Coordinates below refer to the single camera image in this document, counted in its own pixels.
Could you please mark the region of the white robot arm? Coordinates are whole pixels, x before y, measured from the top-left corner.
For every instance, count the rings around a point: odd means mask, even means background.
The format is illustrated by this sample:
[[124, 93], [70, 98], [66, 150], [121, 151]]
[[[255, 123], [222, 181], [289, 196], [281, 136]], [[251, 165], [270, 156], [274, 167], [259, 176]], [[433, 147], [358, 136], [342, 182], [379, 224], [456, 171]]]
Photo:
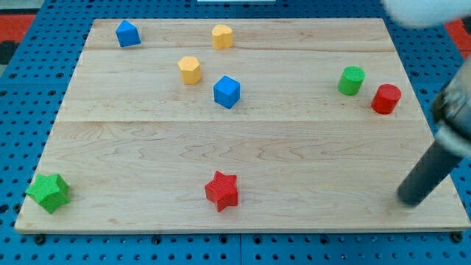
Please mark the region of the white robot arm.
[[421, 29], [470, 15], [470, 0], [381, 0], [391, 19], [403, 27]]

